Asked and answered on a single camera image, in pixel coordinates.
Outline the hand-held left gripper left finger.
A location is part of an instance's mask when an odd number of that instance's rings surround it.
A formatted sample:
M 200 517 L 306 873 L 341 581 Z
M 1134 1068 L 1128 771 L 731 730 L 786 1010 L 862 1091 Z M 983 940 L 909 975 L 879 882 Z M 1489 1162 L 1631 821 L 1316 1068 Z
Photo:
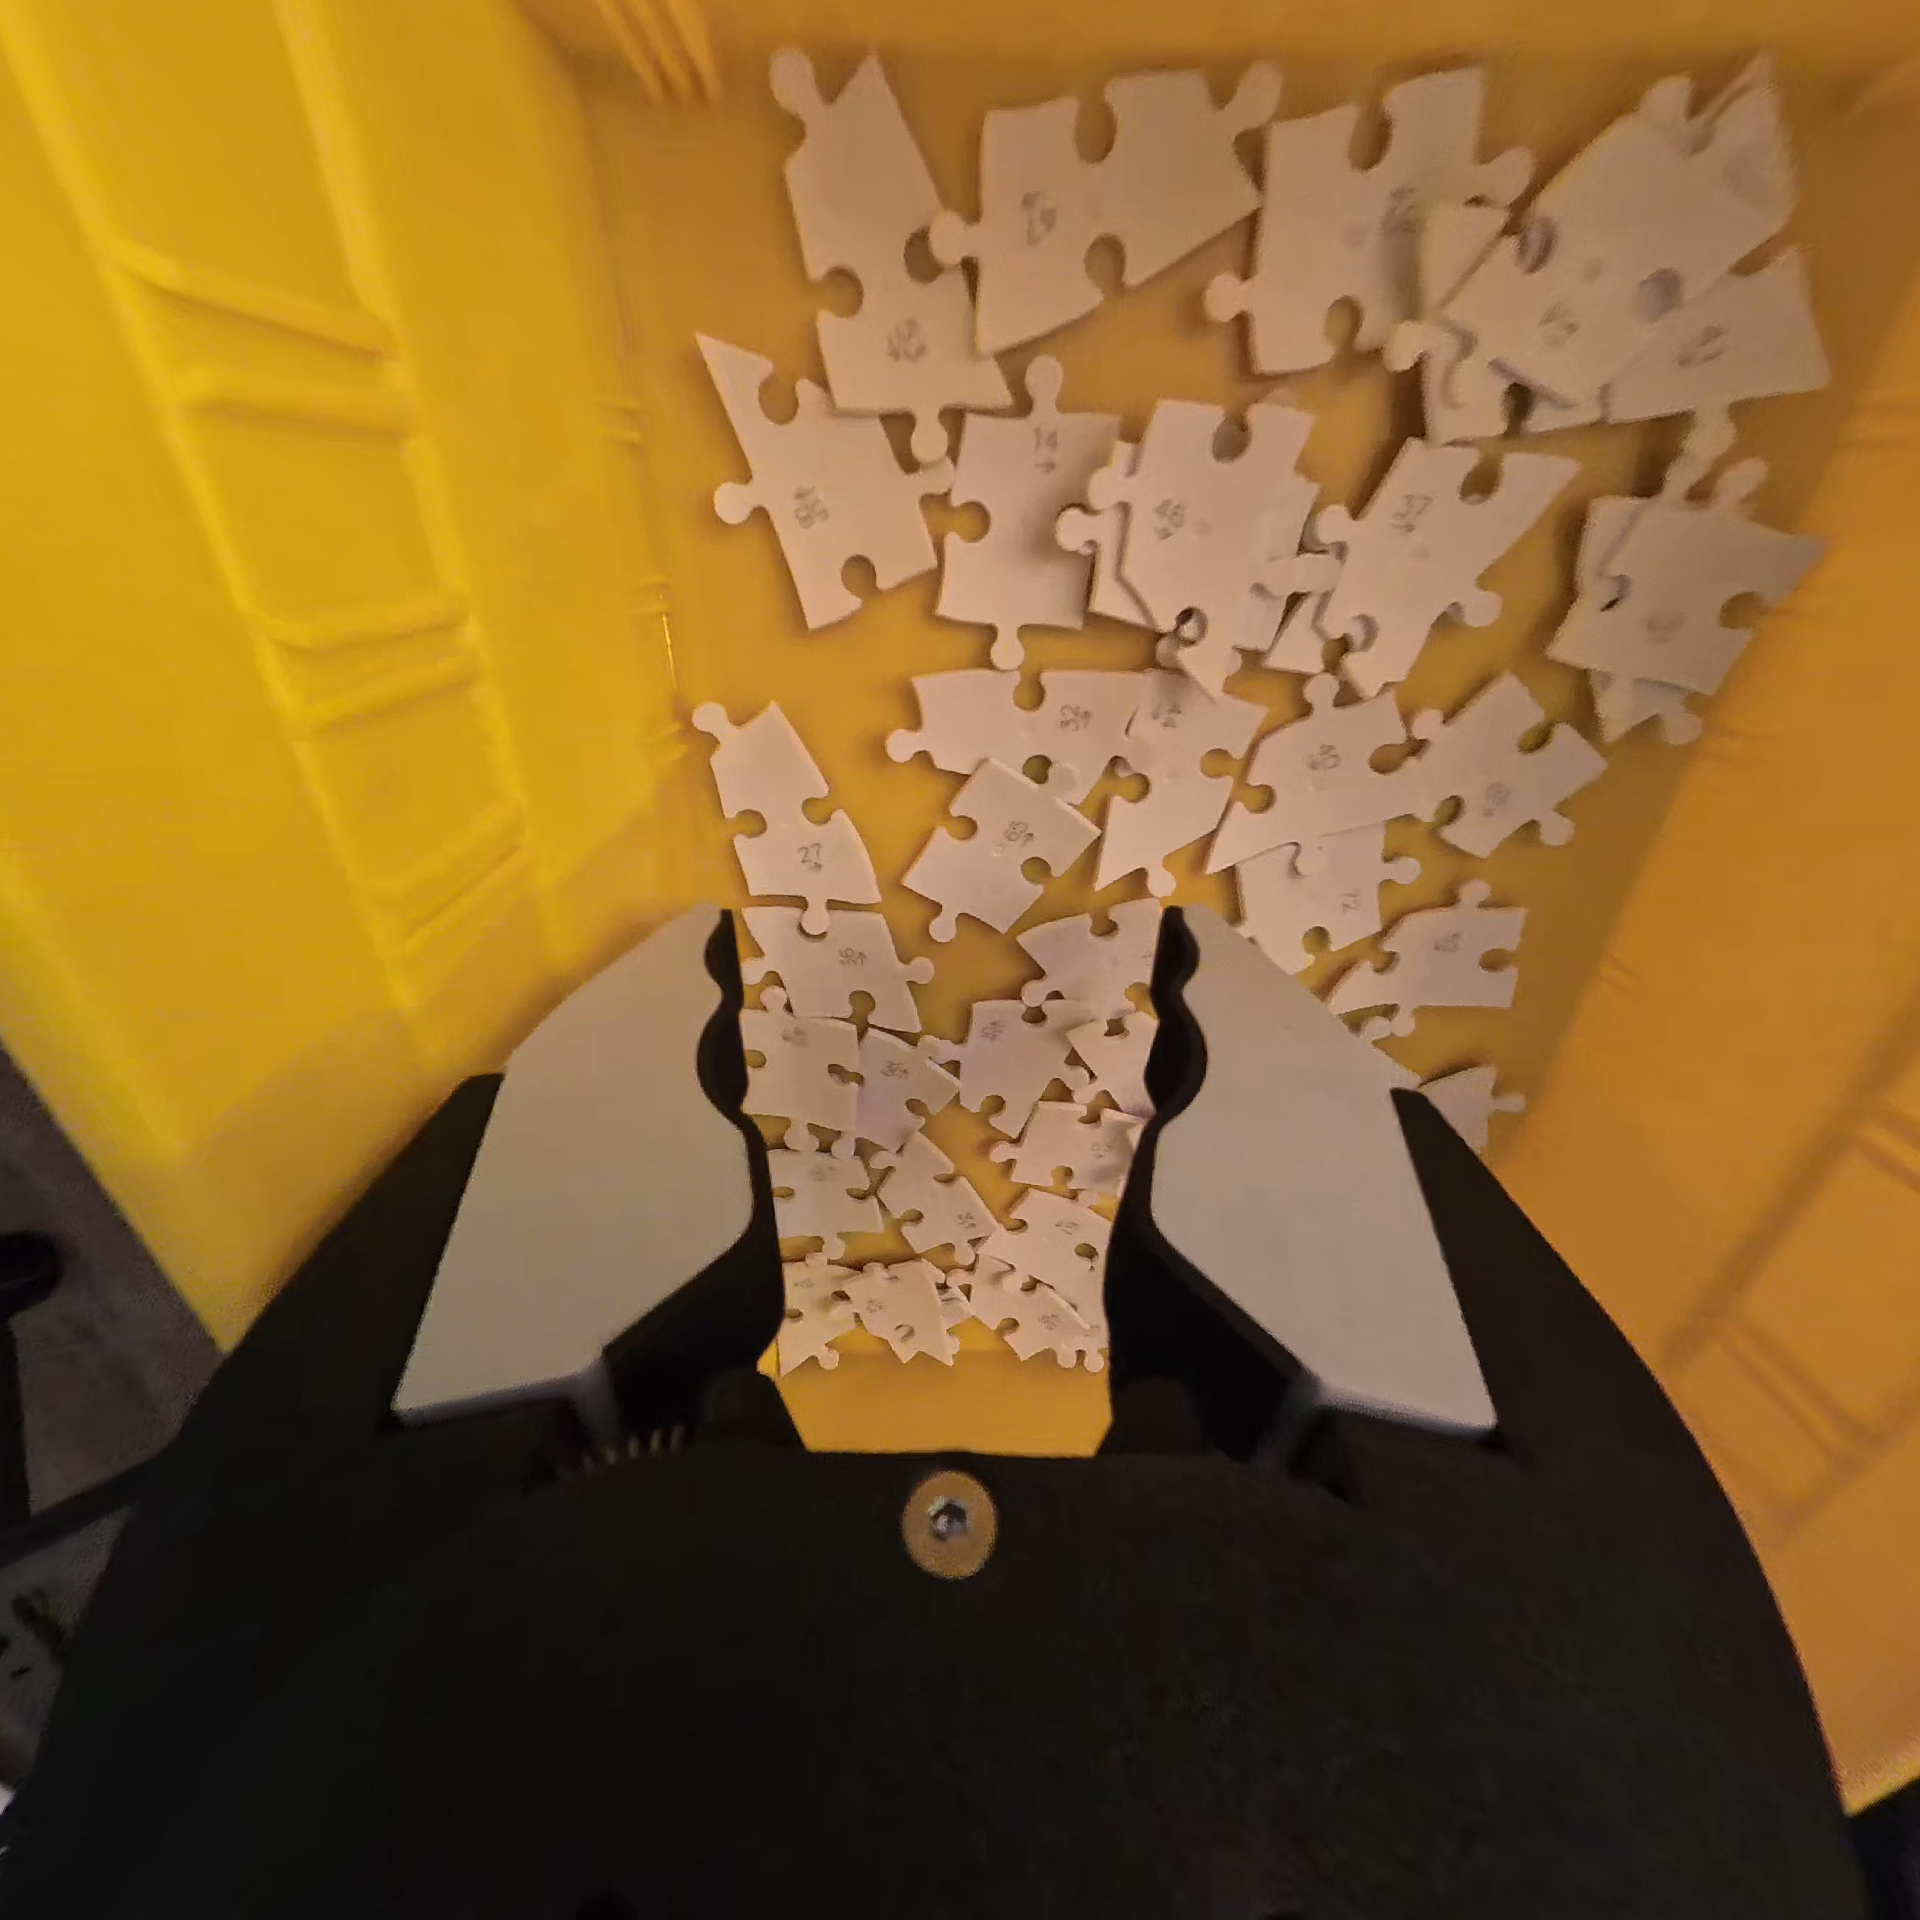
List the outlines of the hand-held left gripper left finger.
M 740 960 L 688 908 L 509 1057 L 410 1358 L 404 1425 L 567 1404 L 597 1446 L 692 1434 L 786 1318 L 745 1118 Z

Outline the pile of puzzle pieces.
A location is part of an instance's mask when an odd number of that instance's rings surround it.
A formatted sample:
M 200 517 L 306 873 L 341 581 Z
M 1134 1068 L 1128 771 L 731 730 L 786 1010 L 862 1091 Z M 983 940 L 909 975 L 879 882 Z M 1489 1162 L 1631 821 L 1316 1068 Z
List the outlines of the pile of puzzle pieces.
M 1098 1258 L 1139 1167 L 1162 908 L 1220 894 L 1376 1083 L 1474 1149 L 1524 1111 L 1530 907 L 1609 750 L 1700 708 L 1822 542 L 1764 529 L 1737 411 L 1825 388 L 1782 94 L 1658 77 L 1537 183 L 1440 68 L 1280 114 L 1134 72 L 979 116 L 970 209 L 879 56 L 769 56 L 819 376 L 697 336 L 804 633 L 931 587 L 979 665 L 882 750 L 956 786 L 882 923 L 796 715 L 697 708 L 740 815 L 749 1111 L 775 1131 L 775 1371 L 853 1330 L 1107 1358 Z

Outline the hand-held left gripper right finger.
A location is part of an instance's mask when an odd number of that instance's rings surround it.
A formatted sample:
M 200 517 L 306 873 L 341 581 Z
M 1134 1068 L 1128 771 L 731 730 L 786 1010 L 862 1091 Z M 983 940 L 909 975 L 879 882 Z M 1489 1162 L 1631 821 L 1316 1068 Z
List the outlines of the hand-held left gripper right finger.
M 1478 1446 L 1493 1396 L 1381 1057 L 1215 908 L 1168 908 L 1151 1118 L 1113 1223 L 1113 1453 L 1318 1412 Z

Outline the yellow plastic bin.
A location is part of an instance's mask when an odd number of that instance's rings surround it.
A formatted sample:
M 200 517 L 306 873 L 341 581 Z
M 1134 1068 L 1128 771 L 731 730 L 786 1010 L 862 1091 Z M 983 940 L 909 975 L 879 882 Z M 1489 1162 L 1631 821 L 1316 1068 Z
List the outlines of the yellow plastic bin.
M 1737 411 L 1817 540 L 1518 864 L 1493 1167 L 1674 1392 L 1850 1805 L 1917 1781 L 1917 3 L 3 3 L 3 1046 L 233 1343 L 378 1158 L 643 925 L 745 912 L 697 708 L 796 715 L 882 923 L 931 587 L 804 633 L 697 336 L 819 376 L 769 56 L 979 116 L 1482 68 L 1537 183 L 1768 60 L 1829 378 Z

